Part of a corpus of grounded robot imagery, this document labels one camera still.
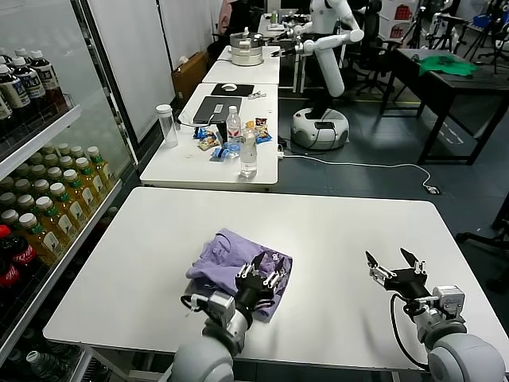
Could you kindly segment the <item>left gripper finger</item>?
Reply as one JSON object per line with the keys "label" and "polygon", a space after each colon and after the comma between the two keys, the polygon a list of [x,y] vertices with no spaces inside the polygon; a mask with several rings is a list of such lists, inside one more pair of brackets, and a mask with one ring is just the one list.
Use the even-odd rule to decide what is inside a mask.
{"label": "left gripper finger", "polygon": [[264,274],[260,272],[259,267],[265,257],[265,253],[255,256],[249,263],[241,266],[237,273],[238,280],[258,278],[264,280]]}
{"label": "left gripper finger", "polygon": [[275,262],[274,269],[266,276],[263,281],[265,287],[276,287],[282,281],[289,278],[292,267],[292,261],[289,258],[280,258]]}

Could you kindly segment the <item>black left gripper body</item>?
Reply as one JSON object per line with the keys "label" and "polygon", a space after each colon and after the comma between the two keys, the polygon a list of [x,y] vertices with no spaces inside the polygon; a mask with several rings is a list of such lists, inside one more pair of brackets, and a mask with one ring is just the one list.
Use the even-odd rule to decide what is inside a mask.
{"label": "black left gripper body", "polygon": [[236,276],[235,302],[242,306],[257,306],[260,303],[272,301],[274,291],[268,285],[265,285],[264,281],[265,279],[260,275]]}

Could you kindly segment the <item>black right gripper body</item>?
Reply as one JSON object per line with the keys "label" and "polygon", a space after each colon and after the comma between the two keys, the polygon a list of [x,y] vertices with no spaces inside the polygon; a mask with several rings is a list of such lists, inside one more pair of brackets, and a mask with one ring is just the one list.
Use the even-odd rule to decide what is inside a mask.
{"label": "black right gripper body", "polygon": [[385,279],[383,287],[388,291],[395,291],[403,298],[425,298],[430,296],[425,283],[426,273],[416,273],[413,268],[392,271],[393,275]]}

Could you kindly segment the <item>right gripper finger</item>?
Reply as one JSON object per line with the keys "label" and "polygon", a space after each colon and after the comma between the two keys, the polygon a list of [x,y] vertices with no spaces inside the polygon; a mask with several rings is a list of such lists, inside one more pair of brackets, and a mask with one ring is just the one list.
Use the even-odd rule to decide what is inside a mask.
{"label": "right gripper finger", "polygon": [[400,252],[405,259],[405,261],[410,266],[407,269],[404,269],[406,275],[427,275],[425,269],[425,261],[419,260],[415,254],[410,251],[407,251],[405,248],[401,248]]}
{"label": "right gripper finger", "polygon": [[388,279],[392,278],[392,271],[382,267],[369,251],[365,251],[365,255],[369,267],[369,275],[374,281],[377,283],[385,283]]}

